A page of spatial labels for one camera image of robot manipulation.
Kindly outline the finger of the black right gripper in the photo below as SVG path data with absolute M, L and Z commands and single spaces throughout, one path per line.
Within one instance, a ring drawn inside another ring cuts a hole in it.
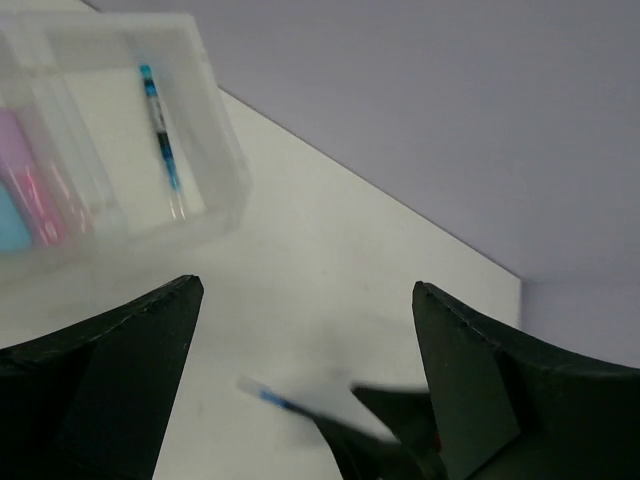
M 346 420 L 313 414 L 343 479 L 446 479 L 431 395 L 426 389 L 356 384 L 351 393 L 389 431 L 376 434 Z

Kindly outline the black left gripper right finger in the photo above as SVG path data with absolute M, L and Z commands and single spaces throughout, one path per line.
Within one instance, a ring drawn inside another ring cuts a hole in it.
M 420 354 L 451 479 L 635 479 L 639 372 L 541 341 L 414 286 Z

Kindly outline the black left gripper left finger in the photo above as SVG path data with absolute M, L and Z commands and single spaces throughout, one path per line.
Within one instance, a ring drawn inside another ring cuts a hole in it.
M 203 296 L 184 275 L 2 349 L 2 478 L 152 478 Z

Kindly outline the purple highlighter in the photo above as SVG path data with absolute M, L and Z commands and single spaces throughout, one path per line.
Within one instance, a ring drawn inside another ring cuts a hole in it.
M 1 108 L 1 179 L 9 187 L 33 243 L 52 246 L 66 239 L 58 206 L 16 114 L 8 108 Z

